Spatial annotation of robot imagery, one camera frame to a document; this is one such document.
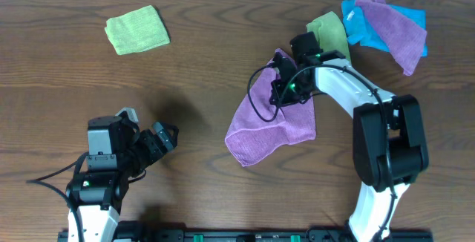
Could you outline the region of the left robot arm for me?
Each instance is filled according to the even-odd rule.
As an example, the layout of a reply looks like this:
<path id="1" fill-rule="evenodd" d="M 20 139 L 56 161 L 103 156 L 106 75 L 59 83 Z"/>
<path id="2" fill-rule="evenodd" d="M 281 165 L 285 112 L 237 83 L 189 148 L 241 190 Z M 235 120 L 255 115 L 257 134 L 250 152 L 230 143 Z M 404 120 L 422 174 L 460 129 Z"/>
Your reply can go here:
<path id="1" fill-rule="evenodd" d="M 67 240 L 114 241 L 129 185 L 177 147 L 178 134 L 178 127 L 164 122 L 141 131 L 125 111 L 89 120 L 87 170 L 77 166 L 67 185 Z"/>

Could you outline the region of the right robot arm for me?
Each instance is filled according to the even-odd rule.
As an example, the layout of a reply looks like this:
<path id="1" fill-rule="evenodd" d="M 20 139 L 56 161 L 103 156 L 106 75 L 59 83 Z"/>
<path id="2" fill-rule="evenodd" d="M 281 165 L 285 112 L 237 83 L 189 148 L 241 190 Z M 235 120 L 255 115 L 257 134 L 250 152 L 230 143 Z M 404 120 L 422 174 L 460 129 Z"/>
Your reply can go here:
<path id="1" fill-rule="evenodd" d="M 353 163 L 361 179 L 356 208 L 344 228 L 309 229 L 306 241 L 432 241 L 429 231 L 390 229 L 400 198 L 428 167 L 417 99 L 380 89 L 336 50 L 301 53 L 295 64 L 276 53 L 270 65 L 279 75 L 271 104 L 295 105 L 317 90 L 353 120 Z"/>

